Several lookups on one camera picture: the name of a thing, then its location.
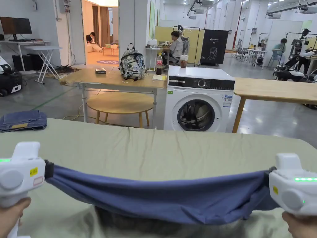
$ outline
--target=round rug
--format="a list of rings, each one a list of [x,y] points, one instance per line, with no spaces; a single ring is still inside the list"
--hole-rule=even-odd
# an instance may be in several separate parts
[[[99,60],[97,61],[99,64],[119,64],[117,60]]]

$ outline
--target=green led light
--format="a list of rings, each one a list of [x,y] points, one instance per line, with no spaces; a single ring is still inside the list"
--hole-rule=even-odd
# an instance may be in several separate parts
[[[317,178],[294,178],[297,182],[317,182]]]

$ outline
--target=green floor line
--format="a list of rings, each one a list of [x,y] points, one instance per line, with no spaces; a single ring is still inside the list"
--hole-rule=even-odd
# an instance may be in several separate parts
[[[38,109],[38,108],[44,106],[45,104],[47,104],[47,103],[49,103],[49,102],[51,102],[51,101],[53,101],[53,100],[59,98],[60,96],[63,96],[65,93],[68,93],[69,91],[71,91],[71,90],[73,90],[73,89],[75,89],[75,88],[77,88],[77,87],[72,87],[71,89],[69,89],[69,90],[67,90],[67,91],[65,91],[65,92],[63,92],[63,93],[61,93],[61,94],[59,94],[59,95],[57,95],[57,96],[51,98],[50,100],[48,100],[48,101],[42,103],[41,105],[36,106],[36,107],[33,108],[32,110],[36,110],[36,109]]]

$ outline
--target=washing machine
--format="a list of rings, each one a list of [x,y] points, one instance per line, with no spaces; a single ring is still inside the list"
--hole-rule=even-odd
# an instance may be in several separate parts
[[[225,132],[235,79],[221,69],[169,66],[164,130]]]

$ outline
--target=computer monitor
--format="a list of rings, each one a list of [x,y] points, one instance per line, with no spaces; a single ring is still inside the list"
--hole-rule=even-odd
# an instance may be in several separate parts
[[[32,34],[30,20],[28,18],[0,17],[5,35],[13,35],[17,40],[17,34]]]

